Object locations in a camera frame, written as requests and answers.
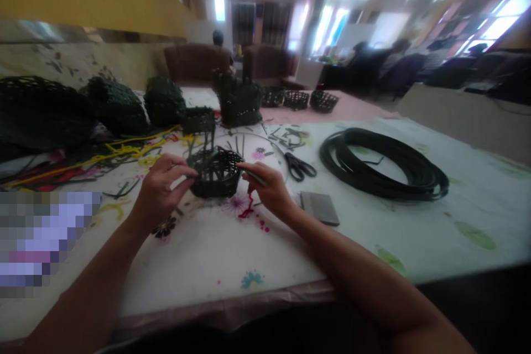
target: red pipe cleaner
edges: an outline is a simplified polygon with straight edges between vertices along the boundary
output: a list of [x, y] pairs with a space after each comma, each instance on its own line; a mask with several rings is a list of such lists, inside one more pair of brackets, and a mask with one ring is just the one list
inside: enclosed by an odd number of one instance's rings
[[247, 206], [247, 208], [245, 209], [243, 213], [238, 215], [238, 218], [247, 218], [254, 211], [251, 209], [251, 206], [253, 205], [253, 202], [254, 202], [254, 199], [252, 198], [251, 194], [249, 194], [249, 199], [251, 200], [251, 202], [249, 202], [249, 206]]

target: left hand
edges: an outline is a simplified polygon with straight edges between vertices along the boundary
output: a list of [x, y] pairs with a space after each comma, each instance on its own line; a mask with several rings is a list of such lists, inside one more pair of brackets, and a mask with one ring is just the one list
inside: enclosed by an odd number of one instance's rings
[[[171, 189], [170, 185], [182, 176], [187, 179]], [[188, 167], [186, 160], [163, 154], [142, 182], [129, 218], [142, 223], [146, 231], [151, 231], [171, 215], [197, 177], [197, 172]]]

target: small woven basket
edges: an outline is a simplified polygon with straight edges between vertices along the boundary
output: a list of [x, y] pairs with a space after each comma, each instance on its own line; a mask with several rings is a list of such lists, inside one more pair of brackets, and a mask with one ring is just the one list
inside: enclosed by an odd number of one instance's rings
[[39, 76], [0, 80], [0, 142], [48, 151], [86, 141], [96, 126], [94, 107], [72, 87]]
[[286, 91], [284, 97], [284, 106], [293, 109], [294, 111], [300, 111], [308, 108], [308, 99], [310, 95], [300, 90]]
[[181, 89], [164, 76], [148, 80], [144, 104], [151, 124], [157, 127], [179, 124], [186, 111]]
[[276, 108], [282, 105], [284, 96], [286, 95], [285, 87], [264, 87], [264, 97], [262, 98], [262, 106], [264, 108]]
[[262, 121], [263, 91], [256, 83], [236, 79], [230, 73], [216, 74], [214, 90], [220, 100], [221, 123], [225, 127], [249, 126]]
[[199, 177], [190, 187], [195, 196], [201, 198], [231, 197], [236, 193], [240, 181], [241, 169], [236, 163], [243, 162], [243, 158], [236, 152], [216, 148], [216, 155], [206, 168], [202, 167], [205, 159], [208, 159], [212, 149], [201, 150], [187, 160], [188, 166], [201, 170]]
[[339, 97], [327, 93], [322, 90], [315, 90], [311, 93], [310, 97], [310, 106], [314, 111], [320, 113], [330, 113], [334, 110]]
[[80, 92], [92, 102], [97, 118], [115, 136], [137, 135], [148, 130], [142, 103], [129, 87], [93, 77]]
[[208, 107], [187, 108], [181, 117], [181, 127], [185, 135], [211, 132], [215, 124], [214, 111]]

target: forearm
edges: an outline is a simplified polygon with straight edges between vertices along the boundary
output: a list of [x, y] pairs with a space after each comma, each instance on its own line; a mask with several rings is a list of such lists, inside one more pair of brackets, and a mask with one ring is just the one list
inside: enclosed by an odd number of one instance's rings
[[114, 328], [131, 263], [149, 231], [125, 220], [28, 337], [28, 352], [92, 353]]
[[414, 286], [356, 242], [296, 206], [277, 216], [313, 249], [337, 287], [380, 327], [398, 332], [444, 319]]

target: brown wicker chair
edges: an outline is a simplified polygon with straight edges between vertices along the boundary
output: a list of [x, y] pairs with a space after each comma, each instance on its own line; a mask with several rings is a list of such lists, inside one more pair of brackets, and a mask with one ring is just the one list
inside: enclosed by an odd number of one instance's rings
[[288, 90], [307, 90], [289, 79], [294, 54], [268, 44], [253, 44], [243, 50], [243, 77], [261, 86], [284, 86]]
[[213, 44], [186, 43], [164, 49], [170, 78], [178, 86], [212, 87], [212, 71], [226, 72], [231, 53]]

